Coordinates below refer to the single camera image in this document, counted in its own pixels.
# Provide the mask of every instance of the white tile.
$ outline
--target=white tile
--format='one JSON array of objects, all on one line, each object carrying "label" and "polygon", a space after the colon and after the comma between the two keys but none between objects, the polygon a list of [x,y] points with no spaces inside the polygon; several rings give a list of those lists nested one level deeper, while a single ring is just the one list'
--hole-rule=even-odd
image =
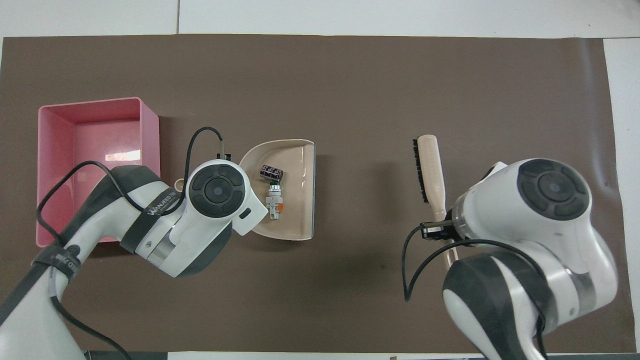
[{"label": "white tile", "polygon": [[616,165],[625,218],[625,245],[636,319],[636,344],[640,341],[640,38],[604,40]]},{"label": "white tile", "polygon": [[182,0],[180,33],[638,37],[637,0]]},{"label": "white tile", "polygon": [[3,37],[174,34],[178,3],[178,0],[0,0],[0,45]]}]

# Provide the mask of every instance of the beige dish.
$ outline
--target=beige dish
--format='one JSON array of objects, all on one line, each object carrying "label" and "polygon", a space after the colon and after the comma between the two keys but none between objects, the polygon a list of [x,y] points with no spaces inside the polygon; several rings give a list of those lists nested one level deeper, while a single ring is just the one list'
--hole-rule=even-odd
[{"label": "beige dish", "polygon": [[316,190],[316,145],[309,140],[289,139],[262,143],[249,150],[240,167],[253,191],[264,203],[269,182],[260,177],[263,165],[284,171],[283,211],[278,220],[268,216],[253,228],[257,234],[283,240],[309,240],[314,235]]}]

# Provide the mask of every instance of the robotic arm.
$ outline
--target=robotic arm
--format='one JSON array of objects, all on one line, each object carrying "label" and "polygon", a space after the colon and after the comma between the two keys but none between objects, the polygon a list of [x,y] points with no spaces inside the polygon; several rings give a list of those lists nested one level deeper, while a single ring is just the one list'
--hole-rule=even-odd
[{"label": "robotic arm", "polygon": [[543,359],[533,343],[539,316],[548,333],[615,297],[617,270],[591,225],[591,203],[585,180],[568,165],[498,163],[456,201],[450,221],[433,229],[456,241],[511,245],[542,271],[500,248],[449,269],[442,290],[447,311],[488,359]]},{"label": "robotic arm", "polygon": [[[126,165],[111,171],[138,211],[105,177],[61,232],[64,248],[85,262],[98,241],[113,237],[172,277],[202,271],[227,244],[232,229],[244,235],[266,215],[245,172],[227,160],[211,160],[189,176],[179,208],[177,192],[147,167]],[[49,298],[60,298],[68,278],[49,267],[0,327],[0,359],[77,359],[84,355]]]}]

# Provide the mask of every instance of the pink rectangular container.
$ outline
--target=pink rectangular container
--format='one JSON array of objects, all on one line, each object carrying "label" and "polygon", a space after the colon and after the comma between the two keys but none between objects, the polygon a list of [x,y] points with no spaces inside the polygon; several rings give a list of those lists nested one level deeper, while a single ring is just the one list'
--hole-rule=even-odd
[{"label": "pink rectangular container", "polygon": [[[38,204],[74,166],[86,160],[108,168],[145,165],[160,175],[158,116],[140,98],[42,106],[38,111]],[[76,172],[47,202],[42,217],[60,232],[105,173]],[[53,237],[36,224],[36,244]]]}]

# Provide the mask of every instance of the black brush bristles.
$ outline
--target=black brush bristles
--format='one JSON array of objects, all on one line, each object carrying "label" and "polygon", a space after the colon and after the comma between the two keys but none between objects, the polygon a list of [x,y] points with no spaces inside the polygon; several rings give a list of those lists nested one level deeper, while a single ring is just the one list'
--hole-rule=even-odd
[{"label": "black brush bristles", "polygon": [[422,193],[422,200],[429,204],[427,198],[427,191],[424,189],[424,180],[422,178],[422,166],[420,165],[420,152],[418,151],[418,139],[413,139],[413,152],[415,153],[415,167],[418,170],[418,182],[420,183],[420,192]]}]

